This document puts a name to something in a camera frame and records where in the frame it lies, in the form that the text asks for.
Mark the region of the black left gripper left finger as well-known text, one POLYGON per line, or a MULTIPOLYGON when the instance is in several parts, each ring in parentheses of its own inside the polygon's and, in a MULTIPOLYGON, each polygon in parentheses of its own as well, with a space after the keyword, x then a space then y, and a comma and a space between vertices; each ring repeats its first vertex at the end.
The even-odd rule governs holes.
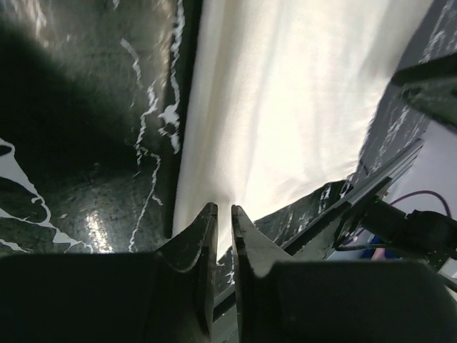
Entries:
POLYGON ((156 336, 211 334, 217 239, 218 208, 208 203, 157 251, 156 336))

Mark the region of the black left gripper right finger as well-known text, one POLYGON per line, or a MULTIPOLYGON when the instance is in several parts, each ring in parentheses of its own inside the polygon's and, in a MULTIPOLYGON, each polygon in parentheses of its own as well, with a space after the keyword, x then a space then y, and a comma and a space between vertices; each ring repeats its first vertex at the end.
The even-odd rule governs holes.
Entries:
POLYGON ((235 294, 240 339, 280 339, 281 306, 273 266, 291 256, 262 234, 242 207, 231 207, 235 294))

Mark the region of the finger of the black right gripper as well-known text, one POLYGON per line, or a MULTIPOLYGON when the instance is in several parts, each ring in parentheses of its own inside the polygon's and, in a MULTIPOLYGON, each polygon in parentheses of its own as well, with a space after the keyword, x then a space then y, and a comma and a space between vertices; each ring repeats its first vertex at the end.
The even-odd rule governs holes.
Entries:
POLYGON ((456 54, 397 71, 391 83, 399 98, 443 125, 456 124, 456 54))

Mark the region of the white cloth napkin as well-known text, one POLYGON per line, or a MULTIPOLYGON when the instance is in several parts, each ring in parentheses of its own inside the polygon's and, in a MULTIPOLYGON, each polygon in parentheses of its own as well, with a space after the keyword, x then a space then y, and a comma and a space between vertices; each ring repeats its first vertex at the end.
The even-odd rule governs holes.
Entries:
POLYGON ((209 202, 264 218, 356 171, 429 1, 205 1, 173 232, 209 202))

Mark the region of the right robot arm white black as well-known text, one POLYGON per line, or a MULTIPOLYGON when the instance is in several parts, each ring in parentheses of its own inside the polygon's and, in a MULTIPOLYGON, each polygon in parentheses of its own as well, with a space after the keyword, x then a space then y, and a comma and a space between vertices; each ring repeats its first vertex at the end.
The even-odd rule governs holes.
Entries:
MULTIPOLYGON (((399 98, 411 108, 447 128, 456 128, 455 53, 397 71, 392 83, 400 88, 399 98)), ((405 214, 374 194, 364 196, 342 216, 335 238, 337 251, 387 248, 420 257, 438 254, 444 259, 456 258, 456 221, 449 215, 431 211, 405 214), (341 233, 346 223, 351 224, 349 233, 362 226, 381 243, 344 246, 346 238, 341 233)))

